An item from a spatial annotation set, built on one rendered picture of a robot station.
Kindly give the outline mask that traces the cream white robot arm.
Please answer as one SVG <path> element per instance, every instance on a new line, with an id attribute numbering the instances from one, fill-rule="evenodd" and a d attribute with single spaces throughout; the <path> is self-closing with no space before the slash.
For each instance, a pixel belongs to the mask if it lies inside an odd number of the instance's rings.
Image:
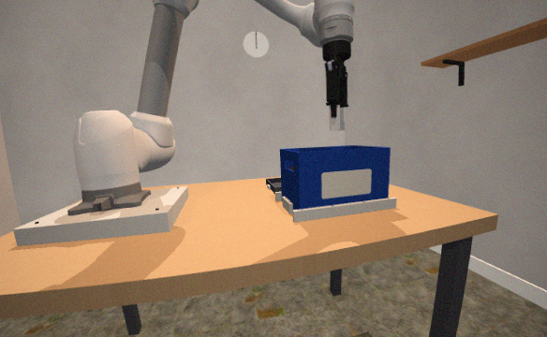
<path id="1" fill-rule="evenodd" d="M 138 111 L 128 118 L 117 110 L 90 111 L 79 119 L 73 146 L 82 202 L 68 216 L 139 207 L 151 195 L 141 190 L 139 173 L 159 169 L 174 156 L 172 123 L 166 117 L 170 88 L 184 20 L 199 1 L 153 0 Z M 314 0 L 305 7 L 287 0 L 255 1 L 317 47 L 353 41 L 355 0 Z"/>

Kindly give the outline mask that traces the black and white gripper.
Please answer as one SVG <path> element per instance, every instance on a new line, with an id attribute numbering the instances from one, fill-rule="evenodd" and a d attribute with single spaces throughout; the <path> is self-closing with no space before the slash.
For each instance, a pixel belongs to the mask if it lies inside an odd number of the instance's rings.
<path id="1" fill-rule="evenodd" d="M 329 106 L 330 130 L 347 130 L 347 72 L 343 63 L 351 56 L 351 44 L 346 40 L 334 40 L 326 43 L 322 50 L 323 60 L 327 62 L 326 105 Z"/>

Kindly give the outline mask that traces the blue plastic crate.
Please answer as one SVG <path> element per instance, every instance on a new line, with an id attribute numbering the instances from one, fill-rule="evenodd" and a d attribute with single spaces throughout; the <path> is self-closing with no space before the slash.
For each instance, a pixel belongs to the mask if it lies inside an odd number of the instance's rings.
<path id="1" fill-rule="evenodd" d="M 390 155 L 391 147 L 290 149 L 281 168 L 282 197 L 293 210 L 389 198 Z"/>

